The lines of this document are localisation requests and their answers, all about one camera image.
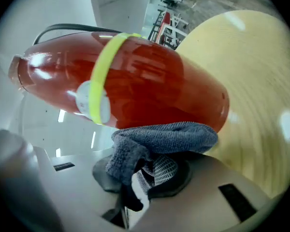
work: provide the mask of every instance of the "light wood surface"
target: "light wood surface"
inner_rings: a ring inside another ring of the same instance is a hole
[[[258,184],[270,197],[290,183],[290,31],[255,11],[214,16],[176,50],[228,90],[228,119],[208,155]]]

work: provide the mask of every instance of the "yellow band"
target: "yellow band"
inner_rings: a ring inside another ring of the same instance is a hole
[[[117,51],[130,36],[140,37],[138,34],[119,33],[114,36],[101,51],[91,73],[89,88],[89,113],[96,124],[102,124],[101,99],[104,83]]]

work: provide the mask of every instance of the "black vent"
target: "black vent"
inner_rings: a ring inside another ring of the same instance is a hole
[[[250,218],[257,212],[245,196],[233,184],[227,184],[218,188],[241,222]]]
[[[60,170],[64,170],[64,169],[67,169],[67,168],[71,168],[71,167],[74,167],[75,165],[71,162],[68,162],[68,163],[64,163],[64,164],[60,164],[60,165],[55,165],[54,166],[54,169],[56,171],[60,171]]]

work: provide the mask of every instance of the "red bottle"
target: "red bottle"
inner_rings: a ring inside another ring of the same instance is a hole
[[[90,119],[88,92],[95,62],[115,33],[84,32],[30,47],[15,56],[9,77],[26,91]],[[193,121],[219,131],[229,110],[225,87],[175,51],[129,37],[104,83],[101,117],[119,129]]]

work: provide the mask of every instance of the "gray towel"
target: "gray towel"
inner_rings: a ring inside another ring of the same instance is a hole
[[[207,125],[178,122],[118,130],[112,140],[115,151],[106,172],[129,186],[139,160],[152,161],[156,154],[204,153],[218,141],[218,135]]]

